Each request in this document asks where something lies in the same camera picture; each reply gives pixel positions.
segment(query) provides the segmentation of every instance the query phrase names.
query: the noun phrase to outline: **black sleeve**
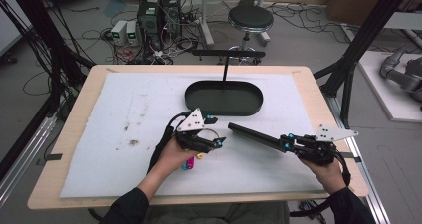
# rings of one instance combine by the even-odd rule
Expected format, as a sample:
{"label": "black sleeve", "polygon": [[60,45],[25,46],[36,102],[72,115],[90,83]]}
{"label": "black sleeve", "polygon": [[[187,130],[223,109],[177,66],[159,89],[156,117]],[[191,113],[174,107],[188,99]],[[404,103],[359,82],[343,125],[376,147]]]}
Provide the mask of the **black sleeve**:
{"label": "black sleeve", "polygon": [[139,188],[121,196],[109,209],[100,224],[139,224],[149,207],[148,198]]}
{"label": "black sleeve", "polygon": [[375,223],[369,209],[348,187],[333,193],[328,198],[328,203],[334,213],[335,223],[337,224]]}

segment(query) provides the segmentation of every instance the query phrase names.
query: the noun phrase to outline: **wooden table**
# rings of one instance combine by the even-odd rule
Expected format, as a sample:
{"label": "wooden table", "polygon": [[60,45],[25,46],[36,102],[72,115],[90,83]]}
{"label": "wooden table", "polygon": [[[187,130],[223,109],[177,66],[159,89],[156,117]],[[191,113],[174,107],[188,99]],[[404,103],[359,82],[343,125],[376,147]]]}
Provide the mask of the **wooden table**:
{"label": "wooden table", "polygon": [[[48,161],[31,194],[31,209],[82,208],[111,206],[115,198],[60,198],[60,192],[68,175],[75,147],[84,131],[85,124],[99,96],[108,73],[217,73],[223,74],[224,66],[94,66],[74,104],[60,133],[52,153],[62,153],[61,160]],[[322,96],[313,74],[307,67],[285,66],[237,66],[229,73],[239,74],[291,74],[295,80],[303,104],[315,132],[320,124],[336,126],[328,105]],[[341,152],[350,152],[344,141],[335,143]],[[351,173],[350,189],[357,196],[368,195],[366,183],[353,158],[347,158]],[[185,203],[223,203],[272,200],[301,200],[327,198],[325,192],[250,193],[231,195],[195,195],[155,197],[152,205]]]}

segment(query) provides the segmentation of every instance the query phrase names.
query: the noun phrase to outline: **white bracket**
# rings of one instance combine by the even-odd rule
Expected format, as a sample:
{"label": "white bracket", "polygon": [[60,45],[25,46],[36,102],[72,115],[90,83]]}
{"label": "white bracket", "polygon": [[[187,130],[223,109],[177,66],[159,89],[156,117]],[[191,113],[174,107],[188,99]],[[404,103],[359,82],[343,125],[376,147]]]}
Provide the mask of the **white bracket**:
{"label": "white bracket", "polygon": [[199,17],[199,24],[201,24],[202,34],[204,35],[207,48],[214,46],[214,39],[212,38],[210,28],[207,21],[203,17]]}
{"label": "white bracket", "polygon": [[270,36],[268,36],[267,32],[260,33],[260,37],[264,42],[264,46],[267,46],[267,43],[271,41]]}
{"label": "white bracket", "polygon": [[352,136],[357,136],[359,133],[354,130],[343,129],[338,127],[330,127],[320,125],[316,133],[316,141],[338,141]]}
{"label": "white bracket", "polygon": [[200,108],[197,108],[187,117],[183,123],[177,128],[177,131],[191,131],[204,128],[204,119]]}

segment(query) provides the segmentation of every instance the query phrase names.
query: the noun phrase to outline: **metal rail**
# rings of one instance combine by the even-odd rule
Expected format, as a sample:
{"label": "metal rail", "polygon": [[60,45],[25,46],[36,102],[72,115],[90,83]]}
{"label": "metal rail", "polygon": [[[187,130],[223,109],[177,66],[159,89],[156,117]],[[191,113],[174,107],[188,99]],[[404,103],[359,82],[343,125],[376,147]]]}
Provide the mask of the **metal rail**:
{"label": "metal rail", "polygon": [[26,170],[34,160],[40,148],[43,146],[50,132],[56,124],[56,116],[46,117],[38,129],[35,131],[31,140],[21,152],[13,166],[9,169],[6,176],[0,183],[0,209],[15,189],[19,180],[25,174]]}
{"label": "metal rail", "polygon": [[[327,95],[324,95],[324,97],[325,97],[326,103],[331,109],[332,115],[334,116],[335,121],[337,122],[337,125],[339,127],[345,128],[345,125],[341,121],[341,118],[340,118],[341,105],[339,104],[338,99],[329,97]],[[384,205],[382,205],[382,201],[378,195],[378,192],[376,191],[375,185],[369,175],[369,172],[366,168],[366,165],[363,161],[363,158],[360,154],[359,148],[357,146],[357,143],[354,137],[347,138],[345,142],[350,148],[351,152],[353,153],[353,156],[359,159],[359,161],[356,164],[360,170],[360,173],[362,173],[363,179],[365,180],[369,188],[369,195],[365,197],[365,201],[370,211],[372,212],[372,216],[374,217],[376,223],[379,223],[379,224],[391,223],[390,220],[388,219],[387,212],[385,211]]]}

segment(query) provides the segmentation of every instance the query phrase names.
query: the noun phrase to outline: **hand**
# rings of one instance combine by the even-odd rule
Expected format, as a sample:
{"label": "hand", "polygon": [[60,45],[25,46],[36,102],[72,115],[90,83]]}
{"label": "hand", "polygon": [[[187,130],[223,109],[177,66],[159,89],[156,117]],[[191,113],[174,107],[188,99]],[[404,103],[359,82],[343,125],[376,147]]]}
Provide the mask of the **hand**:
{"label": "hand", "polygon": [[346,187],[337,159],[334,159],[333,163],[325,166],[320,166],[302,159],[301,162],[314,173],[317,180],[322,184],[323,189],[329,194],[333,194]]}
{"label": "hand", "polygon": [[146,177],[137,185],[150,201],[164,180],[176,169],[180,168],[187,159],[198,154],[197,151],[184,150],[172,137],[161,152],[157,163]]}
{"label": "hand", "polygon": [[177,143],[176,138],[172,137],[164,150],[162,150],[158,162],[155,165],[160,172],[170,175],[173,171],[180,168],[183,162],[198,153],[197,151],[182,149]]}

